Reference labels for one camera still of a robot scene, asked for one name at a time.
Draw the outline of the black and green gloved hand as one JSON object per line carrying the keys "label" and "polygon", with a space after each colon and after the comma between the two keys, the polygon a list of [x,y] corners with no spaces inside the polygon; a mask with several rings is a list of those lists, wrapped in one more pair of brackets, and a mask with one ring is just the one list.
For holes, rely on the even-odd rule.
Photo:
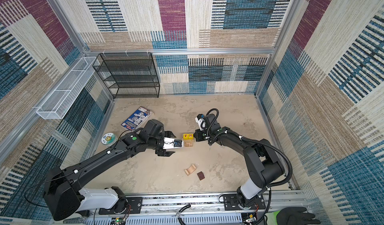
{"label": "black and green gloved hand", "polygon": [[266,225],[320,225],[312,213],[305,207],[288,207],[265,215]]}

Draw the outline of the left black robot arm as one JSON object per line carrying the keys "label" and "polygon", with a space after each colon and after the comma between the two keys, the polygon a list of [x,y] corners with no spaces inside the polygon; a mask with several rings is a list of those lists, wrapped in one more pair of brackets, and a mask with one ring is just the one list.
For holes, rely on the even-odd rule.
{"label": "left black robot arm", "polygon": [[173,152],[164,149],[165,139],[175,139],[164,130],[162,122],[151,119],[143,128],[129,131],[112,146],[73,166],[52,168],[47,174],[43,198],[54,221],[61,221],[80,211],[109,210],[125,213],[128,201],[118,187],[85,189],[85,185],[114,165],[132,158],[146,149],[153,149],[159,157]]}

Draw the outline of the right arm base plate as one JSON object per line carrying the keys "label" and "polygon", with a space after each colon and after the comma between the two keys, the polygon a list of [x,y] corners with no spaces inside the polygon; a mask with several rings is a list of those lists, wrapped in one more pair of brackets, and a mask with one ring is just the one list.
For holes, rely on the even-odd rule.
{"label": "right arm base plate", "polygon": [[255,196],[248,200],[238,194],[223,194],[219,196],[219,202],[224,204],[225,211],[235,210],[264,210],[266,208],[263,196]]}

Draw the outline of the plain wood block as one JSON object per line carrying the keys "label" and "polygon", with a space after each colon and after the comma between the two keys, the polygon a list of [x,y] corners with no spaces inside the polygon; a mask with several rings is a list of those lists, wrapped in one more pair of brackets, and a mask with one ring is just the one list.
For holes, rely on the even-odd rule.
{"label": "plain wood block", "polygon": [[188,139],[188,140],[184,140],[184,139],[183,139],[183,141],[184,141],[185,143],[194,143],[194,142],[195,142],[195,140],[189,140],[189,139]]}

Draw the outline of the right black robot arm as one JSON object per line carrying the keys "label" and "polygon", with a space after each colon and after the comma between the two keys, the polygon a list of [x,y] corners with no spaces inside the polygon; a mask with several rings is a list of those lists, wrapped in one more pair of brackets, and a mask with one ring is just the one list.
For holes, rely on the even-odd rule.
{"label": "right black robot arm", "polygon": [[199,125],[194,133],[196,141],[217,143],[241,154],[246,162],[249,178],[238,188],[239,201],[250,201],[271,187],[280,186],[289,181],[292,166],[288,158],[266,139],[261,141],[246,138],[228,127],[221,127],[218,115],[199,114],[195,121]]}

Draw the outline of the wood arch block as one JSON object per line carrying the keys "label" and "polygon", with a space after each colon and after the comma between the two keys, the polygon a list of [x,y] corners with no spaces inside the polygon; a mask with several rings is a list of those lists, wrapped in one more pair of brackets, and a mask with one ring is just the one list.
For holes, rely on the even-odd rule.
{"label": "wood arch block", "polygon": [[195,170],[197,169],[196,165],[195,164],[192,164],[190,167],[188,167],[187,169],[185,169],[185,173],[187,176],[191,175]]}

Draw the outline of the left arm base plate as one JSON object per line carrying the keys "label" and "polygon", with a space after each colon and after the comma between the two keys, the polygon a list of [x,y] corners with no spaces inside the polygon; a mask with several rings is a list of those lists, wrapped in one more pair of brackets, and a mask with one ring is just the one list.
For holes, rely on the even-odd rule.
{"label": "left arm base plate", "polygon": [[140,214],[143,204],[143,197],[127,197],[125,199],[122,215]]}

